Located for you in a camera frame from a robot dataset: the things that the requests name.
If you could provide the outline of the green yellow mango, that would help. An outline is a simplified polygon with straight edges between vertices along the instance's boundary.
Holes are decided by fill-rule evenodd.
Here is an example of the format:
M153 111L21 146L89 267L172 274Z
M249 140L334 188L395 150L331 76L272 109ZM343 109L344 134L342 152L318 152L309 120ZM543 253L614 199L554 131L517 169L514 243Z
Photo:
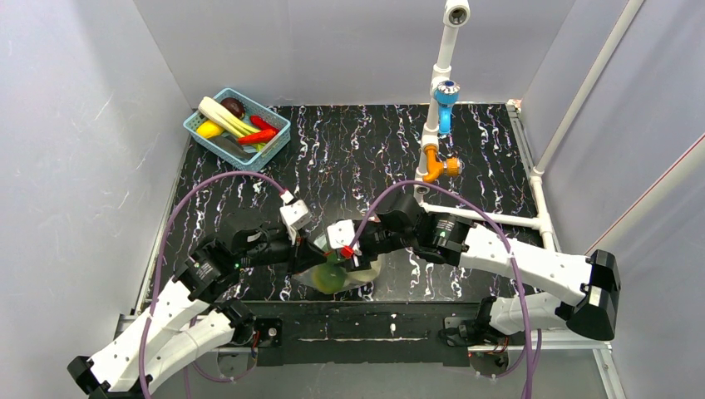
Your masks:
M343 291L347 276L347 271L336 264L321 264L312 271L311 280L319 292L334 294Z

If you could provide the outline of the clear zip bag orange zipper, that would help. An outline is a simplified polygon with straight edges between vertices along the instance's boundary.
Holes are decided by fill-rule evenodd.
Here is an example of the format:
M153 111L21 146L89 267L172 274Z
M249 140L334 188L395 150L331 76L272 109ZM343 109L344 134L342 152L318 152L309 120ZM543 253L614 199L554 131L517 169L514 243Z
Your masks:
M381 272L382 263L379 260L359 260L353 263L339 261L335 253L327 256L324 264L316 265L302 273L297 273L293 279L320 293L335 294L360 288L372 282Z

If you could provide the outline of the green lettuce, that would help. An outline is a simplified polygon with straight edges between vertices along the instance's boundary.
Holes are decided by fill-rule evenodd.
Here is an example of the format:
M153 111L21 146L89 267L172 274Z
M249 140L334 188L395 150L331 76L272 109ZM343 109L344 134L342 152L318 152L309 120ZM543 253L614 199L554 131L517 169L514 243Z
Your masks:
M329 255L328 260L325 264L336 264L335 263L335 256L334 255ZM357 271L347 271L347 280L346 280L346 286L344 287L344 290L349 290L353 289L356 287L361 287L365 284L370 283L373 281L375 278L377 278L382 270L382 262L378 260L370 261L369 262L370 268L364 269L364 270L357 270Z

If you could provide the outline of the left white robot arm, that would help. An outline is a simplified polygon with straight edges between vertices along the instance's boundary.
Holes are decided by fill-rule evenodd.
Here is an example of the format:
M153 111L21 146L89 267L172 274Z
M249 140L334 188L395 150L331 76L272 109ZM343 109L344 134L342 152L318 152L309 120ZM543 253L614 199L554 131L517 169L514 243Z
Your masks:
M209 350L249 342L253 312L236 298L220 299L243 269L283 264L298 273L326 259L304 231L291 238L282 225L210 234L147 311L100 351L75 357L67 371L90 398L146 398Z

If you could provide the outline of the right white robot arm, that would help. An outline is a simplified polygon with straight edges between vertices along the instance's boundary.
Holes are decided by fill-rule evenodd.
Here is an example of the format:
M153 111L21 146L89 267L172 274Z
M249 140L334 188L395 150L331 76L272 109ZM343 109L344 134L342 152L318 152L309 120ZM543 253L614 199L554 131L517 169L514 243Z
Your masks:
M382 199L371 217L344 220L328 234L345 259L373 260L410 248L428 263L482 270L537 288L523 298L483 299L476 318L466 323L470 342L527 328L567 328L595 341L615 337L622 284L608 251L563 254L508 239L462 209L421 205L403 192Z

